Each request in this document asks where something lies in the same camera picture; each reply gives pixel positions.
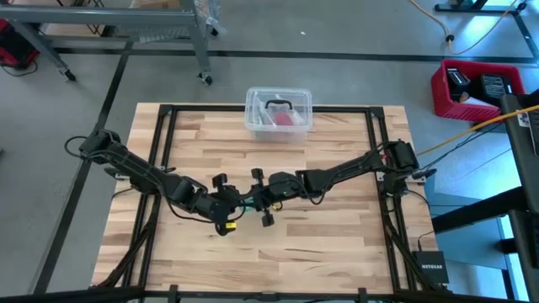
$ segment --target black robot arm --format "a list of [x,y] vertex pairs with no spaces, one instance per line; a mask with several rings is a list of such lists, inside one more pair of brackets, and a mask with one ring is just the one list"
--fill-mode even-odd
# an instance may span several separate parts
[[[84,160],[112,165],[128,176],[131,185],[140,192],[162,195],[176,216],[215,224],[217,233],[222,236],[235,229],[228,217],[238,207],[243,207],[244,212],[248,199],[252,199],[250,207],[263,212],[263,226],[271,226],[274,219],[270,208],[276,203],[301,197],[318,205],[335,184],[372,172],[384,173],[383,188],[387,194],[401,194],[406,189],[404,179],[419,166],[409,143],[391,141],[329,169],[302,170],[296,174],[274,173],[269,176],[267,185],[264,185],[262,169],[255,168],[251,171],[255,183],[246,194],[240,194],[233,185],[228,185],[227,175],[221,173],[212,179],[217,191],[208,193],[208,188],[196,180],[164,172],[133,154],[110,130],[96,130],[79,147],[79,151]],[[205,220],[178,215],[173,206],[200,215]]]

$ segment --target clear plastic bin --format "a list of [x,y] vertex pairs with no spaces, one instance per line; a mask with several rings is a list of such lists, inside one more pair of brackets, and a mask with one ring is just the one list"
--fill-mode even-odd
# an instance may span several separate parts
[[302,143],[312,128],[312,96],[301,88],[250,88],[245,126],[261,141]]

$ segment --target plastic storage container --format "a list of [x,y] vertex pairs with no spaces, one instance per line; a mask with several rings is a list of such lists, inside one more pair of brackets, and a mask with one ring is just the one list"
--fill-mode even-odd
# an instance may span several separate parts
[[245,127],[261,141],[302,143],[312,128],[312,96],[301,88],[250,88]]
[[524,94],[524,87],[520,79],[519,70],[510,65],[488,64],[481,62],[461,61],[454,59],[444,59],[441,67],[432,76],[432,96],[435,102],[435,113],[437,116],[483,122],[499,116],[499,109],[481,105],[460,104],[451,100],[446,69],[455,67],[473,80],[481,74],[495,74],[505,77],[510,81],[514,94]]

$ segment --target butcher block tabletop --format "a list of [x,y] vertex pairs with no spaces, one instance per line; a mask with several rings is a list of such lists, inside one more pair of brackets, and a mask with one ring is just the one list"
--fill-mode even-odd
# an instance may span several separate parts
[[[133,153],[146,159],[159,106],[138,104],[127,141]],[[385,106],[384,112],[389,139],[411,142],[404,107]],[[156,163],[161,162],[168,118],[163,125]],[[329,168],[369,149],[364,114],[315,113],[307,141],[287,145],[253,141],[243,125],[243,112],[181,111],[168,167],[209,189],[213,176],[226,173],[228,183],[245,193],[253,183],[252,168],[262,168],[267,183],[272,173]],[[118,182],[116,191],[127,188],[128,182]],[[424,194],[420,185],[409,188]],[[139,198],[132,190],[113,199],[93,284],[105,279],[127,251]],[[402,202],[414,250],[418,237],[432,231],[429,208],[415,194],[407,194]],[[236,231],[220,237],[213,225],[181,220],[162,202],[147,290],[168,290],[177,284],[184,291],[356,294],[358,288],[366,288],[369,294],[392,293],[374,173],[334,186],[320,205],[294,199],[273,214],[275,224],[262,227],[262,215],[247,211]],[[421,245],[424,250],[437,249],[432,233],[421,238]],[[403,259],[396,252],[401,285],[406,287]],[[133,284],[140,262],[141,253]]]

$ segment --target cart wheel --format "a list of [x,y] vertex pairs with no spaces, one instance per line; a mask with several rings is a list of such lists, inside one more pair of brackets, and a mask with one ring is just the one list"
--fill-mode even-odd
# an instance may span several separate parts
[[66,72],[64,72],[64,77],[66,77],[67,80],[72,81],[72,82],[77,81],[77,77],[75,77],[75,75],[73,75],[70,70],[67,70]]
[[523,11],[526,8],[526,3],[519,3],[519,5],[516,7],[517,11]]
[[206,86],[210,86],[213,83],[213,79],[207,73],[201,72],[197,76]]

